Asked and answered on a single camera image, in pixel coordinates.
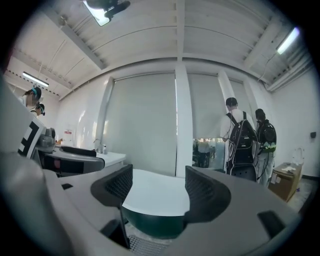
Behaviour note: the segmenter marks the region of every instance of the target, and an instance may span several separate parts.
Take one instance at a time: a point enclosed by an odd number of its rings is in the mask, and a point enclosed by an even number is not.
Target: ceiling light
[[[103,26],[110,21],[108,17],[105,17],[106,11],[104,9],[93,9],[89,7],[89,5],[87,4],[87,1],[83,1],[83,3],[88,8],[92,16],[95,18],[96,22],[98,22],[99,26]]]
[[[43,85],[43,86],[45,86],[45,87],[48,87],[48,86],[49,86],[49,84],[48,84],[47,82],[44,82],[44,81],[42,81],[42,80],[34,77],[33,75],[30,75],[30,74],[26,73],[26,72],[23,72],[22,75],[25,76],[26,78],[29,78],[29,79],[37,82],[37,83],[40,84],[40,85]]]
[[[283,54],[285,50],[295,41],[295,39],[299,36],[299,29],[296,27],[291,31],[291,33],[287,36],[287,38],[283,41],[283,43],[277,49],[278,54]]]

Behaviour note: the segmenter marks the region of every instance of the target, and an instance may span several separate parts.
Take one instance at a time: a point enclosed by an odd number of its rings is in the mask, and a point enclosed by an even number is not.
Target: cardboard box
[[[284,170],[287,167],[295,168],[295,170]],[[288,202],[296,192],[301,170],[302,164],[282,163],[273,169],[268,188],[284,201]]]

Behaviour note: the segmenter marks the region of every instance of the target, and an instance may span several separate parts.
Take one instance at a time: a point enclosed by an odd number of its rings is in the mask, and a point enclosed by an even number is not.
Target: roller blind
[[[193,138],[220,138],[220,121],[226,114],[226,106],[218,78],[213,75],[190,73],[188,80]]]
[[[238,102],[238,108],[242,111],[247,112],[252,117],[252,110],[250,108],[249,99],[245,90],[245,86],[243,85],[243,83],[232,80],[230,80],[230,83],[234,92],[234,96]]]
[[[103,143],[108,151],[126,154],[126,162],[135,169],[174,176],[175,75],[151,74],[115,82]]]

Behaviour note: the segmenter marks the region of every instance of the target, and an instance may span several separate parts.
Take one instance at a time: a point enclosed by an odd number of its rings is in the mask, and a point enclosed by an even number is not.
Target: ceiling
[[[263,0],[130,2],[104,26],[80,0],[47,3],[16,41],[5,73],[8,83],[32,86],[20,77],[25,71],[48,82],[46,92],[62,99],[114,68],[174,57],[223,63],[270,86],[310,59],[302,39],[275,54],[294,26]]]

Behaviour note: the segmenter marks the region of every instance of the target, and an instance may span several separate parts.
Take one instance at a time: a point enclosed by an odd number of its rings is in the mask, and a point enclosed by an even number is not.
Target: bottle
[[[106,154],[107,154],[107,147],[106,147],[106,144],[103,144],[103,150],[102,150],[102,153],[103,153],[104,155],[106,155]]]

